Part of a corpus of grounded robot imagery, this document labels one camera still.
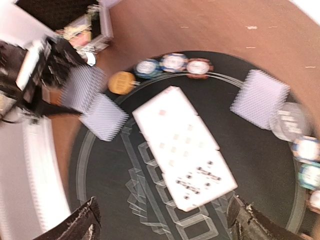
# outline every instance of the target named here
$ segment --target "deck of cards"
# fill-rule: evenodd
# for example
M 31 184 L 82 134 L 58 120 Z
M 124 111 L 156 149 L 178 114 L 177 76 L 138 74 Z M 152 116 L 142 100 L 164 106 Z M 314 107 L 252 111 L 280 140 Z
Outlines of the deck of cards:
M 189 212 L 236 189 L 219 146 L 179 87 L 133 112 L 176 204 Z

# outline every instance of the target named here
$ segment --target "card symbol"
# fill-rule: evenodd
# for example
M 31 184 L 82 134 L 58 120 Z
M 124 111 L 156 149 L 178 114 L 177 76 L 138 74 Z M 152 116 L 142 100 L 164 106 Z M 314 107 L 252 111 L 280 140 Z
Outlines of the card symbol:
M 160 110 L 160 111 L 159 111 L 159 115 L 161 115 L 161 116 L 166 115 L 166 111 L 165 111 L 165 110 Z

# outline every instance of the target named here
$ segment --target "stack of poker chips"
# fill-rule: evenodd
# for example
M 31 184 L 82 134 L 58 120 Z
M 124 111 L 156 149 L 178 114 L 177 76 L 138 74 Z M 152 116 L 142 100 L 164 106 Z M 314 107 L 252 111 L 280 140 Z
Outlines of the stack of poker chips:
M 130 93 L 135 86 L 140 85 L 135 76 L 145 80 L 159 77 L 163 72 L 181 73 L 187 71 L 186 75 L 191 79 L 207 79 L 207 73 L 214 70 L 210 60 L 205 58 L 188 59 L 182 53 L 165 54 L 160 61 L 147 58 L 140 61 L 134 67 L 134 74 L 119 71 L 108 81 L 108 89 L 118 95 Z
M 320 189 L 320 164 L 315 162 L 304 163 L 298 173 L 301 187 L 312 191 Z
M 292 153 L 301 163 L 320 162 L 320 143 L 315 137 L 301 136 L 294 141 Z
M 214 66 L 208 59 L 192 58 L 186 66 L 187 76 L 191 79 L 207 79 L 207 73 L 214 70 Z
M 135 66 L 134 72 L 142 79 L 152 79 L 161 74 L 161 68 L 157 60 L 148 58 L 139 62 Z
M 306 205 L 311 211 L 320 214 L 320 190 L 309 192 Z
M 160 67 L 163 71 L 169 73 L 182 72 L 186 69 L 188 58 L 181 53 L 170 53 L 162 57 Z
M 294 158 L 302 163 L 299 184 L 308 190 L 320 190 L 320 143 L 315 137 L 301 136 L 292 145 Z
M 308 136 L 312 131 L 307 111 L 296 102 L 285 102 L 270 119 L 270 128 L 277 138 L 288 142 Z

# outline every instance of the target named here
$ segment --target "wooden floor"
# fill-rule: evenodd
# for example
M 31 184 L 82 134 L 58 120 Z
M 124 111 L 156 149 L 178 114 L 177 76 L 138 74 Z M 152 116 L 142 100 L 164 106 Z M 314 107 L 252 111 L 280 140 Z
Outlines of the wooden floor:
M 98 56 L 107 77 L 168 52 L 230 54 L 289 84 L 320 131 L 320 26 L 288 0 L 123 0 L 110 13 L 114 45 Z M 54 118 L 52 124 L 67 189 L 80 124 L 72 116 Z

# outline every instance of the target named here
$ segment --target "blue poker chip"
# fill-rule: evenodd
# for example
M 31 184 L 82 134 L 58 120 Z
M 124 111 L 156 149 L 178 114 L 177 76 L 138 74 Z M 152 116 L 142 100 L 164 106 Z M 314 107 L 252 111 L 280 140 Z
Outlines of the blue poker chip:
M 165 72 L 177 73 L 186 69 L 188 58 L 181 53 L 169 53 L 162 57 L 160 67 Z
M 292 145 L 292 153 L 295 159 L 301 163 L 319 162 L 320 143 L 315 137 L 299 137 Z
M 157 60 L 145 59 L 135 66 L 134 73 L 140 78 L 152 79 L 159 76 L 162 73 L 162 70 Z
M 301 187 L 309 190 L 320 189 L 320 164 L 311 162 L 302 164 L 299 173 L 298 181 Z

